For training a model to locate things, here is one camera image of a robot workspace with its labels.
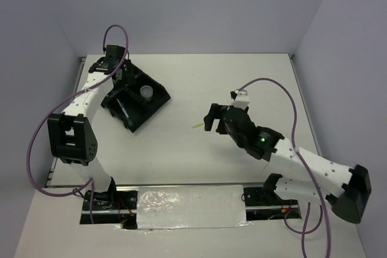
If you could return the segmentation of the yellow pen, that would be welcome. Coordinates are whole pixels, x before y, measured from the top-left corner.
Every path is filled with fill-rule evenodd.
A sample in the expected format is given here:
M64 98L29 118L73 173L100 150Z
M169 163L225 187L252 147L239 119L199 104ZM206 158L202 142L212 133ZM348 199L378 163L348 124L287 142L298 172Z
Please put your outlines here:
M195 129L195 128L198 128L198 127L201 127L201 126L204 126L203 122L197 123L197 124L193 125L192 128Z

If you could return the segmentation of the clear jar of pins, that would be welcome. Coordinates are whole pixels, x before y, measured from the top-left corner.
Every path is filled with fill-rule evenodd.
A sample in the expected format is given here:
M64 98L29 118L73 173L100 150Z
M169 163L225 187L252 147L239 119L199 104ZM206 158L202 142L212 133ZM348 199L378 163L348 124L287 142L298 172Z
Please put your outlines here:
M153 94L154 94L154 90L149 85L144 85L140 88L140 95L142 99L145 100L146 102L149 102L152 99Z

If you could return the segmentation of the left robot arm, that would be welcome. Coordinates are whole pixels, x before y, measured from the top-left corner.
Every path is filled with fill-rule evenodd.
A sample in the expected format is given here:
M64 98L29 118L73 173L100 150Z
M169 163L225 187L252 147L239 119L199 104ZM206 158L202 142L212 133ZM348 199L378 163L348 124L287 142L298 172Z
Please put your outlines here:
M119 194L114 179L97 159L98 142L91 123L102 100L113 89L112 73L127 54L124 47L107 45L105 56L89 68L80 94L60 114L50 114L47 120L52 155L84 182L90 182L86 199L105 209L117 205Z

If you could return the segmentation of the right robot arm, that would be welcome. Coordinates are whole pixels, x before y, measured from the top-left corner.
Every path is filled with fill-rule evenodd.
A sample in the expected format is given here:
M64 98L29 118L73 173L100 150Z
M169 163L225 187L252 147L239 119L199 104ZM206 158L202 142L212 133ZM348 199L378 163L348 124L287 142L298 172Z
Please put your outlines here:
M372 192L366 167L345 166L296 147L281 133L255 125L247 111L214 103L204 117L204 129L210 131L218 120L217 133L230 136L250 156L272 166L262 191L267 203L281 199L329 203L344 221L361 222Z

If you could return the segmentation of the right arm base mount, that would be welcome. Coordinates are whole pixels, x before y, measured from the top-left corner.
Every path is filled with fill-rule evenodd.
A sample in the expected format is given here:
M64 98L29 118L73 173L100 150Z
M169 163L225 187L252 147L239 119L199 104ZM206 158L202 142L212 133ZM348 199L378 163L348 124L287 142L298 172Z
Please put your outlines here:
M283 220L288 214L289 219L300 219L297 200L281 199L274 189L282 175L273 173L260 185L243 186L241 200L246 207L247 221Z

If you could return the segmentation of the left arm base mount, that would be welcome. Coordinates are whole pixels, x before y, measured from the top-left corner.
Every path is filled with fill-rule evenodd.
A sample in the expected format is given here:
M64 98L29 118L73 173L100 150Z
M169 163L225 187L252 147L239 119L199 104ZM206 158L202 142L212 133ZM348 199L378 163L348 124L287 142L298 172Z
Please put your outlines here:
M109 189L107 193L91 191L74 194L82 200L80 225L115 224L124 230L136 230L138 190Z

